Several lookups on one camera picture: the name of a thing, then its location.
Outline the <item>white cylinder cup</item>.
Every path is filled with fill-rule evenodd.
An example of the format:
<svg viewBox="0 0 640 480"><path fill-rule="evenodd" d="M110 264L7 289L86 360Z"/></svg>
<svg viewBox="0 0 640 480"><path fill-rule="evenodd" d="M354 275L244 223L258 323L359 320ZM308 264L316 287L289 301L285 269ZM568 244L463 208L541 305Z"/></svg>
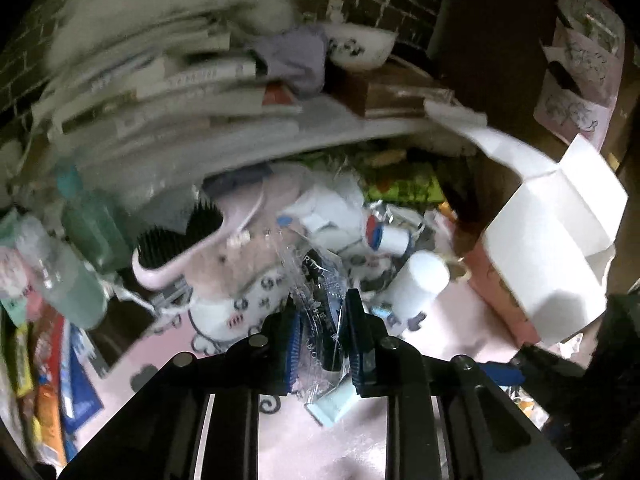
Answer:
<svg viewBox="0 0 640 480"><path fill-rule="evenodd" d="M399 322L431 307L450 282L447 263L434 252L412 254L385 291L385 301Z"/></svg>

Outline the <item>green bottle blue cap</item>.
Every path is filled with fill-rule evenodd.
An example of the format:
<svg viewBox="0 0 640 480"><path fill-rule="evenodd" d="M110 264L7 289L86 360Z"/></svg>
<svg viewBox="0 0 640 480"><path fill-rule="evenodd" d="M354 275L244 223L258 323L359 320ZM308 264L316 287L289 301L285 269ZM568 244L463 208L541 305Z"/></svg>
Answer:
<svg viewBox="0 0 640 480"><path fill-rule="evenodd" d="M107 192L85 188L70 162L56 165L55 180L64 200L63 230L81 255L100 273L128 268L134 248L126 212Z"/></svg>

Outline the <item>pink desk mat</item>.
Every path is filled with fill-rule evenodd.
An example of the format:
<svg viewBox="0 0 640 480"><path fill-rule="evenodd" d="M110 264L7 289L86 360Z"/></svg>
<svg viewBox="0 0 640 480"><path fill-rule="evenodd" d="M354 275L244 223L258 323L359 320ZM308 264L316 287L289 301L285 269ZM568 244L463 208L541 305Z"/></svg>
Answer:
<svg viewBox="0 0 640 480"><path fill-rule="evenodd" d="M361 298L370 309L390 310L384 320L390 334L427 356L448 361L466 354L481 363L515 356L516 344L496 312L426 252L411 256L379 295L363 292ZM80 430L78 443L95 437L176 353L206 358L225 352L257 332L285 299L286 276L274 269L235 300L193 299L169 310L128 346L105 377L90 376L103 408ZM260 478L382 477L386 404L360 399L344 370L300 375L288 396L260 400Z"/></svg>

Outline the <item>tape rolls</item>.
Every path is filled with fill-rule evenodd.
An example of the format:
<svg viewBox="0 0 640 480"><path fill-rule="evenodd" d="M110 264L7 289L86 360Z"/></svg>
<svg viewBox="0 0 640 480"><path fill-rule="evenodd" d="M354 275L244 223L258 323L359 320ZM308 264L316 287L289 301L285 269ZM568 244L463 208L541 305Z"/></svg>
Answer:
<svg viewBox="0 0 640 480"><path fill-rule="evenodd" d="M303 323L292 393L308 404L337 387L349 370L341 343L347 275L337 255L308 242L284 245L278 255Z"/></svg>

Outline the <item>pink hanging wall organizer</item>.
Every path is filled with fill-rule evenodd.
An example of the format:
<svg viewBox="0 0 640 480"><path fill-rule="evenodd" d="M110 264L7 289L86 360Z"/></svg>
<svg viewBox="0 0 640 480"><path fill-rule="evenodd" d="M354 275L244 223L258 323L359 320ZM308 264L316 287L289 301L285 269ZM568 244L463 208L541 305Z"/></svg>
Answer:
<svg viewBox="0 0 640 480"><path fill-rule="evenodd" d="M559 0L534 119L563 142L602 148L620 93L625 26L600 0Z"/></svg>

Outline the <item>pink Kotex pack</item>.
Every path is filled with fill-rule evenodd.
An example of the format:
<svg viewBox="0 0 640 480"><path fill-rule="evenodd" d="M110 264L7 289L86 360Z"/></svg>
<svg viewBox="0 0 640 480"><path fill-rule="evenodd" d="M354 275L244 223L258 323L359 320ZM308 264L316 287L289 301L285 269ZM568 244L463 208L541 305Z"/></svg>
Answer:
<svg viewBox="0 0 640 480"><path fill-rule="evenodd" d="M27 322L32 302L29 272L15 247L15 230L20 220L16 209L1 220L1 305L15 326Z"/></svg>

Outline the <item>panda ceramic bowl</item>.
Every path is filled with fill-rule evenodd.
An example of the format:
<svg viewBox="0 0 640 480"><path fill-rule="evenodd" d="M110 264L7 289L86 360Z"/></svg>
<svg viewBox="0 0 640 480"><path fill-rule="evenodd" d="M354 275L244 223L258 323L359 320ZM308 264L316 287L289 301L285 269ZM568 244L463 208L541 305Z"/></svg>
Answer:
<svg viewBox="0 0 640 480"><path fill-rule="evenodd" d="M362 72L382 67L395 45L397 34L385 29L350 23L323 23L331 61L345 70Z"/></svg>

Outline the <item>pink hair brush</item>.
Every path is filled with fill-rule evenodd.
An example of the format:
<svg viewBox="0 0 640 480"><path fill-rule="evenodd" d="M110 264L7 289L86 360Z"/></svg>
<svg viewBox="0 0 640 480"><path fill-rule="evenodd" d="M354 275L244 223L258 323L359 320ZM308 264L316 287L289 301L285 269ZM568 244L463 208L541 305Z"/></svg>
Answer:
<svg viewBox="0 0 640 480"><path fill-rule="evenodd" d="M134 277L149 290L178 280L196 254L225 243L248 226L264 200L264 182L244 185L218 200L195 204L183 233L160 226L146 229L132 255Z"/></svg>

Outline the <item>clear bottle with liquid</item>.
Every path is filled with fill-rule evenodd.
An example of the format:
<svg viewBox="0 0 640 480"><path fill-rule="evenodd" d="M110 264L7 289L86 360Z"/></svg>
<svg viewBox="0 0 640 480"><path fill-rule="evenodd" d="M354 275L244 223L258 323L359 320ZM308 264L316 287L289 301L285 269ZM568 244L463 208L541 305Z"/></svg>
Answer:
<svg viewBox="0 0 640 480"><path fill-rule="evenodd" d="M35 288L51 307L83 330L102 322L107 310L104 289L70 246L49 235L28 214L18 222L15 247L35 274Z"/></svg>

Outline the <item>purple cloth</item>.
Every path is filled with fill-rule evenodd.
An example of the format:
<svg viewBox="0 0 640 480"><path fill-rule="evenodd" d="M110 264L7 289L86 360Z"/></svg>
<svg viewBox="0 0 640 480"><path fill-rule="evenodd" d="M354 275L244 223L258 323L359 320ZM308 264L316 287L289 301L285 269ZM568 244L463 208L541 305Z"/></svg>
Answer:
<svg viewBox="0 0 640 480"><path fill-rule="evenodd" d="M303 99L324 86L329 39L320 24L300 25L273 36L262 36L248 48L265 67L270 81L284 82Z"/></svg>

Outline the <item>blue booklet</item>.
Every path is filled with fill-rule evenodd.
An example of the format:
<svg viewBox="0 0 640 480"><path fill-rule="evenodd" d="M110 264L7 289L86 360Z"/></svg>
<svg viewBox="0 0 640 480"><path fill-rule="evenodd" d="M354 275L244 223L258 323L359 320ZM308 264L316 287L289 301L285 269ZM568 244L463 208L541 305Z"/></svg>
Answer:
<svg viewBox="0 0 640 480"><path fill-rule="evenodd" d="M65 320L61 344L60 396L63 430L69 436L103 408L81 363L84 350L81 331Z"/></svg>

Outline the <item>pink cartoon storage box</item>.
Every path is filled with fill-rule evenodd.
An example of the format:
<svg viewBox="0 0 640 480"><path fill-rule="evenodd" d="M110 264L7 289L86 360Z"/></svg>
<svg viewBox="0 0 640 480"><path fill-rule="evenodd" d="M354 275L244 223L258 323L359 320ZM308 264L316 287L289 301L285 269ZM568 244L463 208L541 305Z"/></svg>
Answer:
<svg viewBox="0 0 640 480"><path fill-rule="evenodd" d="M483 243L479 240L473 249L464 257L465 264L471 271L469 279L474 289L501 318L501 321L509 330L515 343L539 344L541 338L533 323L521 308L518 300L513 296L511 289L503 281L497 269L486 255Z"/></svg>

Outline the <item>white shelf board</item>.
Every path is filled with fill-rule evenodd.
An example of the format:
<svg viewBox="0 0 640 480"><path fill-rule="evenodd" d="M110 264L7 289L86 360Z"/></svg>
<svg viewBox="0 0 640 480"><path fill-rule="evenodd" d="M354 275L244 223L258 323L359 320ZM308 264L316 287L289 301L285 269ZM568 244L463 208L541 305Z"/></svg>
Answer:
<svg viewBox="0 0 640 480"><path fill-rule="evenodd" d="M220 174L332 146L391 138L405 138L419 148L449 157L477 153L477 147L471 141L427 118L364 120L343 115L318 122L310 116L301 120L263 119L236 122L215 136L213 146L205 155L200 175Z"/></svg>

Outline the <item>stack of books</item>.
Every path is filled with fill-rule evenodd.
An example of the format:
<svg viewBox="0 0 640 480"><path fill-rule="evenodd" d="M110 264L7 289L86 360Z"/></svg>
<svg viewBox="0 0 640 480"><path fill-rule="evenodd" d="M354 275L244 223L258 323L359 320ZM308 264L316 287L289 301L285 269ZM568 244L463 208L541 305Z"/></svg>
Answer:
<svg viewBox="0 0 640 480"><path fill-rule="evenodd" d="M66 157L104 154L154 124L281 113L295 92L267 54L218 15L182 16L67 55L32 108L21 171L43 180Z"/></svg>

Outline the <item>brown wooden drawer box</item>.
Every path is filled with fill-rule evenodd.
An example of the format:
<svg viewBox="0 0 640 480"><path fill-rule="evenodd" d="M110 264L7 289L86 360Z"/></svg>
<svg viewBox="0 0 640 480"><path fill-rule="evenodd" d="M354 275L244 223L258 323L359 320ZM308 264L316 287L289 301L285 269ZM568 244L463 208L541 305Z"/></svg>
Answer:
<svg viewBox="0 0 640 480"><path fill-rule="evenodd" d="M453 99L454 92L431 76L392 66L350 74L344 104L368 119L418 117L424 114L424 101L451 104Z"/></svg>

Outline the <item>white cardboard box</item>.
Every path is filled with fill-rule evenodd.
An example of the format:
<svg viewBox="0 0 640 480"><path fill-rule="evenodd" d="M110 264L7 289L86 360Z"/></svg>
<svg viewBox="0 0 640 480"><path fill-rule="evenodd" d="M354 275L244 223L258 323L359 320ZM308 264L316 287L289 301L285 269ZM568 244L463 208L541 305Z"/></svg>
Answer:
<svg viewBox="0 0 640 480"><path fill-rule="evenodd" d="M437 125L475 144L521 183L480 241L541 343L551 346L598 318L628 195L600 153L576 136L559 162L486 125L463 106L425 102Z"/></svg>

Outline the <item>white fluffy fur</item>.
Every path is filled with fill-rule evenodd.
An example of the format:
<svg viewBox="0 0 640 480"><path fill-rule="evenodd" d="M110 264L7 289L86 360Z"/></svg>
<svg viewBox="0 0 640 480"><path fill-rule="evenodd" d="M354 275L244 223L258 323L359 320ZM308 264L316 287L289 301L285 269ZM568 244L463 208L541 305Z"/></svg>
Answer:
<svg viewBox="0 0 640 480"><path fill-rule="evenodd" d="M44 66L54 74L166 18L206 11L231 11L235 21L259 35L284 32L296 22L291 0L66 0Z"/></svg>

